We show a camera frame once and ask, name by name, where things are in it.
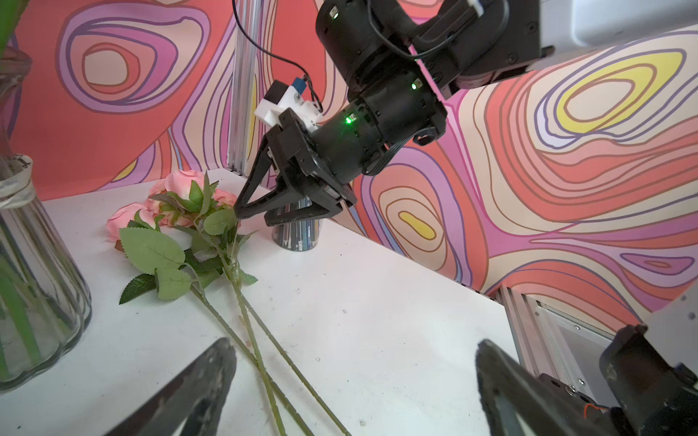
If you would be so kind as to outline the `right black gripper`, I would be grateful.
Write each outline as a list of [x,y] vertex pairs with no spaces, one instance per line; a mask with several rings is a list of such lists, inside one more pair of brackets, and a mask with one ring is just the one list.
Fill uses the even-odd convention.
[[[271,169],[282,175],[276,138],[264,136],[234,204],[238,218],[265,213],[265,223],[278,226],[339,214],[340,201],[356,199],[350,188],[354,179],[380,173],[411,141],[428,145],[439,139],[445,133],[446,111],[420,71],[401,70],[369,85],[312,133],[298,121],[282,125],[280,150],[288,161],[285,181],[252,200]],[[287,192],[286,185],[301,195]]]

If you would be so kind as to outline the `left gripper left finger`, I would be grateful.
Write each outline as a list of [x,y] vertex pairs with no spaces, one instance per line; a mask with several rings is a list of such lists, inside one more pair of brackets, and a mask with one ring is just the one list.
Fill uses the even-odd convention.
[[111,435],[216,435],[236,374],[236,350],[220,338]]

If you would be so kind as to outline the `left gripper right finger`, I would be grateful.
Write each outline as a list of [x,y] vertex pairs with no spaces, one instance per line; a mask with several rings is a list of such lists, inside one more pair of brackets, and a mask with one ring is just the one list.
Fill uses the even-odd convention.
[[616,435],[610,415],[564,399],[490,340],[478,344],[480,402],[492,435]]

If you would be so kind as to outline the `light pink rose stem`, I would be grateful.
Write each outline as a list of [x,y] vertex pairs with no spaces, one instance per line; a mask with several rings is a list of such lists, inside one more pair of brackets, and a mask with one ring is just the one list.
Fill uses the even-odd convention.
[[[186,294],[192,294],[239,345],[256,369],[277,432],[287,434],[281,416],[282,412],[287,412],[302,434],[312,434],[310,425],[268,368],[258,338],[260,334],[273,345],[276,355],[289,366],[307,392],[316,394],[312,384],[244,296],[243,288],[257,280],[242,268],[239,260],[242,247],[249,237],[240,233],[233,210],[221,203],[214,203],[192,211],[167,205],[165,211],[163,214],[152,214],[141,203],[132,203],[107,222],[116,249],[139,272],[121,293],[120,302],[128,303],[148,292],[155,292],[163,302],[176,301]],[[234,294],[240,321],[245,328],[244,334],[234,331],[207,296],[208,288],[218,279],[225,280]]]

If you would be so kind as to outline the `pink peach rose spray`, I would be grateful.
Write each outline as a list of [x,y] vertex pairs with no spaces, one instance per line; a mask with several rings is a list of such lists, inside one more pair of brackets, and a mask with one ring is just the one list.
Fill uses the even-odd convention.
[[[157,182],[148,196],[145,211],[136,212],[134,221],[152,227],[157,233],[161,226],[165,226],[190,234],[192,245],[188,251],[174,249],[174,241],[171,237],[159,236],[156,245],[150,243],[147,245],[148,249],[154,249],[156,261],[149,263],[144,271],[154,277],[158,297],[163,300],[169,301],[182,296],[184,285],[187,283],[194,296],[241,347],[241,351],[250,359],[261,378],[276,429],[281,435],[285,435],[286,430],[279,412],[280,407],[284,407],[289,412],[305,435],[310,435],[312,431],[269,374],[254,335],[252,323],[256,323],[262,329],[267,339],[276,348],[276,352],[289,365],[303,387],[308,390],[338,430],[343,435],[348,435],[350,432],[346,426],[301,373],[274,334],[243,296],[242,288],[255,283],[256,278],[244,272],[238,260],[240,248],[249,236],[238,232],[239,221],[233,210],[233,201],[232,194],[219,190],[217,184],[211,183],[208,175],[204,173],[178,171]],[[207,287],[214,278],[218,277],[227,279],[234,291],[248,337],[246,343],[234,332],[205,295]]]

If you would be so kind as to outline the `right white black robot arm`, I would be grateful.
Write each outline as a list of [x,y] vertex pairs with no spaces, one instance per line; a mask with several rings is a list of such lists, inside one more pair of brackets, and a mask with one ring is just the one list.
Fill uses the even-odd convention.
[[416,23],[396,1],[326,1],[316,35],[348,91],[319,107],[276,82],[258,107],[269,129],[234,206],[269,226],[330,218],[356,203],[351,183],[407,143],[445,134],[444,101],[585,51],[692,25],[694,1],[446,1]]

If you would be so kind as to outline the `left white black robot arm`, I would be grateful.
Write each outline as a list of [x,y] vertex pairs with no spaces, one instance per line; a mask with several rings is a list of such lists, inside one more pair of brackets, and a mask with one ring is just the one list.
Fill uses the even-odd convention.
[[[670,365],[652,345],[647,325],[618,331],[601,353],[603,381],[618,402],[605,408],[572,385],[543,372],[533,336],[538,321],[520,314],[523,294],[501,287],[516,338],[519,365],[492,342],[479,344],[476,370],[481,404],[494,435],[694,435],[697,373]],[[114,435],[215,435],[236,374],[236,349],[219,339],[140,409]]]

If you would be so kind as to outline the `clear glass vase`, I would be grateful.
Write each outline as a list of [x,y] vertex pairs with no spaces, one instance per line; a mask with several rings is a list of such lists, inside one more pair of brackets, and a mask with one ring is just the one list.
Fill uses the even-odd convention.
[[12,391],[72,350],[92,318],[91,294],[32,180],[33,161],[1,129],[1,390]]

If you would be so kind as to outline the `metal mesh pencil cup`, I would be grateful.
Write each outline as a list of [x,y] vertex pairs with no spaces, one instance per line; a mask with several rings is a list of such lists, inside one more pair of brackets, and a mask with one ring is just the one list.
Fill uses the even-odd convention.
[[320,220],[305,220],[278,225],[273,229],[273,240],[285,250],[306,252],[316,247],[321,224]]

